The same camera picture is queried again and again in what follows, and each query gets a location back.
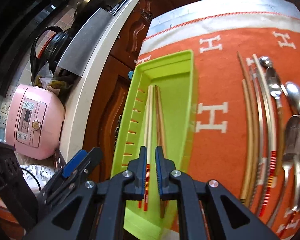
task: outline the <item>black pot handle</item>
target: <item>black pot handle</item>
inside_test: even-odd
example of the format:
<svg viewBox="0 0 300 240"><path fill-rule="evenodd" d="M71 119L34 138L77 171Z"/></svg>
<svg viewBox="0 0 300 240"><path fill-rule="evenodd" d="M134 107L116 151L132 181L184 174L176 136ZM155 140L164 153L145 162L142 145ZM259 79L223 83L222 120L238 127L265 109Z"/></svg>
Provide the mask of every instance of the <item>black pot handle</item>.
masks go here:
<svg viewBox="0 0 300 240"><path fill-rule="evenodd" d="M62 32L62 29L59 26L48 26L46 27L35 39L34 43L32 43L31 50L30 50L30 65L31 65L31 82L34 81L36 75L37 75L37 70L38 70L38 58L35 53L35 46L37 45L37 42L41 35L45 33L46 31L53 31L55 33L60 33Z"/></svg>

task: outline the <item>orange tablecloth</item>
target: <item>orange tablecloth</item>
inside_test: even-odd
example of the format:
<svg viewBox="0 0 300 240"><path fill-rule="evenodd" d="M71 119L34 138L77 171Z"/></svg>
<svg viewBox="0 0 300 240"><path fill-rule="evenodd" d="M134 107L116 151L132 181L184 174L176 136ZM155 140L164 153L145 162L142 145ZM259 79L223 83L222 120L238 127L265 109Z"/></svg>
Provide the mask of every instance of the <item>orange tablecloth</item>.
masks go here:
<svg viewBox="0 0 300 240"><path fill-rule="evenodd" d="M247 117L242 89L244 77L236 53L241 53L246 66L252 64L253 67L250 59L254 53L258 57L269 56L282 83L292 81L300 86L300 20L264 12L198 19L147 37L138 63L186 49L193 50L199 72L196 133L188 174L200 181L216 179L239 198L246 170ZM281 99L287 122L292 112L284 95ZM200 124L210 125L200 129ZM264 223L276 205L283 179L281 170L265 213L260 217ZM253 212L261 189L262 185L259 185L251 208ZM272 226L277 235L290 218L293 191L291 170L280 211ZM293 235L299 227L300 213L293 218L281 239ZM178 231L177 220L172 229Z"/></svg>

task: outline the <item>rice cooker button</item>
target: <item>rice cooker button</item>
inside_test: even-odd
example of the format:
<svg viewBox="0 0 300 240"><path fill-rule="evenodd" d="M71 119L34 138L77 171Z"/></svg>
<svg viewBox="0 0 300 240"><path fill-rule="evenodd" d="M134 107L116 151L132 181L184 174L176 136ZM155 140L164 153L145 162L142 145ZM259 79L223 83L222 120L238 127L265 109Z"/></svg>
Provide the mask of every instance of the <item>rice cooker button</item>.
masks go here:
<svg viewBox="0 0 300 240"><path fill-rule="evenodd" d="M32 128L33 128L35 131L36 131L36 130L39 130L40 127L41 127L41 124L40 124L39 120L34 120L34 121L32 122Z"/></svg>

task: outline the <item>triangular cutout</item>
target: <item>triangular cutout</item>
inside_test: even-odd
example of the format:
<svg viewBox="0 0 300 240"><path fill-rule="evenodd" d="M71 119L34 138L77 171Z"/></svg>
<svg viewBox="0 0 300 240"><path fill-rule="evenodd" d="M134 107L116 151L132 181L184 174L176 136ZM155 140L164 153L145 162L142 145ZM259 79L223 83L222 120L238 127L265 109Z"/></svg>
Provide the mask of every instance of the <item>triangular cutout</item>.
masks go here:
<svg viewBox="0 0 300 240"><path fill-rule="evenodd" d="M69 205L67 205L58 215L53 218L52 223L64 230L70 230L74 218L80 207L81 201L81 197L75 198Z"/></svg>
<svg viewBox="0 0 300 240"><path fill-rule="evenodd" d="M220 196L226 210L228 219L233 229L242 227L250 223L250 219L225 195Z"/></svg>

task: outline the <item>countertop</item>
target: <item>countertop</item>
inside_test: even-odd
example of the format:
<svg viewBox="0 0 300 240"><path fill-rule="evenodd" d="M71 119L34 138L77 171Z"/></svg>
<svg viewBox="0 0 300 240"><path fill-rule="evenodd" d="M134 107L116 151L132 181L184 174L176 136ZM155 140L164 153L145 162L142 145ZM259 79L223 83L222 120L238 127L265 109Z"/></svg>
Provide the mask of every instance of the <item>countertop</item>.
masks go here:
<svg viewBox="0 0 300 240"><path fill-rule="evenodd" d="M68 162L82 149L93 95L102 69L122 26L139 0L128 0L103 33L65 104L66 115L60 137L60 152Z"/></svg>

